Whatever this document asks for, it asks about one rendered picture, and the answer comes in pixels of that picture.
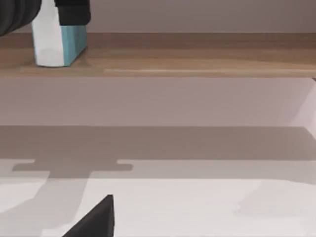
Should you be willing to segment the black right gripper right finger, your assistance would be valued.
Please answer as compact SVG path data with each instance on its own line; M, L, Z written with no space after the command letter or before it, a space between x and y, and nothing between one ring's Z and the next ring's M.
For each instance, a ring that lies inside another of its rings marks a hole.
M114 237L114 196L106 195L61 237Z

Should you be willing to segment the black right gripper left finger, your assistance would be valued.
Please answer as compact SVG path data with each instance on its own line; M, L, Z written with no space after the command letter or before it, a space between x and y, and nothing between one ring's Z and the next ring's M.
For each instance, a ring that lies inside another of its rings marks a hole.
M91 20L90 0L54 0L61 26L85 26Z

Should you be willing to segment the teal and white book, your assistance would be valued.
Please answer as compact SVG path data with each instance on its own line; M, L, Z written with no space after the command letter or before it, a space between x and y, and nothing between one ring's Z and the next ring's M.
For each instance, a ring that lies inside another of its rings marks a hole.
M85 26L61 26L54 0L42 0L32 21L35 63L40 67L69 67L87 47Z

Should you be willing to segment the wooden shelf board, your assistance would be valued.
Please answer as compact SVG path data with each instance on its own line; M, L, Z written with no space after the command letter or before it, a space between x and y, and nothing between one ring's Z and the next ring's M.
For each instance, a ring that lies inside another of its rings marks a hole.
M35 64L32 37L0 38L0 77L316 79L316 33L90 33L69 67Z

